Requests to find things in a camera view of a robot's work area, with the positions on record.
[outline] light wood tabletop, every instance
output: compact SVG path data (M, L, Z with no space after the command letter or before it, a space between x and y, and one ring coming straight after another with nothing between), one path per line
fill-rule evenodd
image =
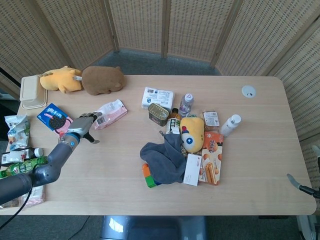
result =
M60 178L46 186L45 202L22 215L309 215L313 197L294 188L286 174L311 186L294 122L281 81L262 76L127 75L118 92L92 96L84 90L49 91L54 103L75 119L120 99L128 114L112 125L91 130L100 140L86 139L62 168ZM256 97L242 95L242 86L256 88ZM174 107L182 96L194 95L192 113L215 110L220 125L233 114L241 124L223 143L220 185L183 183L148 188L140 149L163 143L160 127L141 108L145 87L174 91ZM30 144L48 155L58 143L37 115L43 108L24 110L30 121ZM1 209L13 214L17 208Z

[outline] green bottle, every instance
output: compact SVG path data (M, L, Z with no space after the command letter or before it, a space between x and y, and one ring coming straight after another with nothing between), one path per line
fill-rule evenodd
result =
M24 162L14 163L8 166L6 170L0 171L0 179L17 174L28 173L32 171L35 165L46 163L48 163L46 156L37 157L34 159L26 160Z

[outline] canned food tin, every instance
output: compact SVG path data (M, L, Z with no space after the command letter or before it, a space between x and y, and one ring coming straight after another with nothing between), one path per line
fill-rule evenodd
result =
M162 106L152 103L148 107L149 119L160 125L161 127L165 126L167 123L167 118L169 117L169 112L164 109Z

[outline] gray towel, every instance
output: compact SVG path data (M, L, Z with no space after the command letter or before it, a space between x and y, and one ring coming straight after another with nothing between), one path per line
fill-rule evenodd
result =
M186 159L181 154L180 134L164 135L163 144L148 142L140 151L140 157L149 165L151 176L161 184L182 183Z

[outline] yellow plush toy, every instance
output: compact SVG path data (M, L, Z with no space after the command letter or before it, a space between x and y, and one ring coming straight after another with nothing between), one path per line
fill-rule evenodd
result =
M43 88L51 91L60 90L62 93L81 90L81 82L75 80L75 76L81 76L81 71L75 68L64 66L59 69L46 71L40 77Z
M189 153L196 153L204 144L205 123L199 117L184 117L180 122L182 145Z

